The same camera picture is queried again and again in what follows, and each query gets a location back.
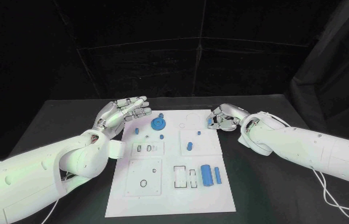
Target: blue object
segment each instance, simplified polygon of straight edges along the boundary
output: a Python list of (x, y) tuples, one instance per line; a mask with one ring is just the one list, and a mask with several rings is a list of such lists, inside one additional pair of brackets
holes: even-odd
[(220, 181), (220, 174), (219, 174), (219, 168), (214, 167), (214, 174), (216, 174), (216, 183), (220, 184), (221, 181)]
[(213, 185), (210, 167), (208, 167), (207, 164), (201, 165), (201, 183), (203, 183), (203, 186), (211, 186)]
[(187, 151), (191, 151), (191, 149), (193, 149), (193, 143), (188, 142), (188, 143), (187, 143)]
[(165, 121), (162, 119), (162, 113), (158, 114), (158, 117), (151, 121), (151, 128), (155, 131), (159, 131), (165, 127)]

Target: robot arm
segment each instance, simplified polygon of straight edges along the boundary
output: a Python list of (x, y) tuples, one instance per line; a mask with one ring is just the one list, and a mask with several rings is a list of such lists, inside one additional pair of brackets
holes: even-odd
[(249, 114), (230, 104), (221, 104), (206, 120), (208, 129), (232, 131), (240, 125), (237, 142), (260, 155), (273, 151), (285, 160), (349, 181), (349, 140), (289, 127), (273, 115)]
[[(109, 102), (90, 130), (0, 162), (0, 223), (30, 216), (97, 176), (108, 157), (122, 157), (125, 143), (110, 139), (126, 121), (151, 114), (145, 100), (142, 96)], [(73, 177), (61, 179), (58, 169)]]

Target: robotic hand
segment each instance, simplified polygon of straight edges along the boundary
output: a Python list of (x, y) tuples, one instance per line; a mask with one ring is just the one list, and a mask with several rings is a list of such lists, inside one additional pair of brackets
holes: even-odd
[(349, 140), (289, 127), (272, 114), (249, 114), (230, 104), (221, 104), (206, 121), (208, 129), (223, 131), (240, 125), (237, 142), (260, 155), (273, 151), (285, 160), (349, 181)]
[(142, 96), (109, 102), (90, 130), (0, 162), (0, 224), (30, 216), (97, 176), (108, 157), (122, 157), (125, 143), (110, 139), (126, 121), (151, 114), (145, 100)]

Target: black backdrop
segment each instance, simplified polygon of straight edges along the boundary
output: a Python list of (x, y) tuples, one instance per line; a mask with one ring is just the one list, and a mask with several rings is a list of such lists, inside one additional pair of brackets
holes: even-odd
[(0, 0), (1, 144), (47, 99), (282, 93), (340, 0)]

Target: dark gray table surface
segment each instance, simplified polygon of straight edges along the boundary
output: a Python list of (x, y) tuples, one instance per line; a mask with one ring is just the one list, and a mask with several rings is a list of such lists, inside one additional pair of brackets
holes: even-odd
[[(79, 135), (92, 127), (103, 100), (48, 100), (9, 153), (17, 155)], [(229, 103), (250, 113), (266, 111), (291, 126), (307, 128), (283, 95), (148, 99), (152, 110), (214, 109)], [(347, 223), (321, 197), (312, 171), (281, 159), (260, 156), (237, 143), (239, 131), (217, 132), (236, 212), (103, 218), (116, 161), (58, 201), (46, 223)], [(325, 175), (338, 204), (349, 206), (349, 183)], [(51, 205), (18, 223), (40, 223)]]

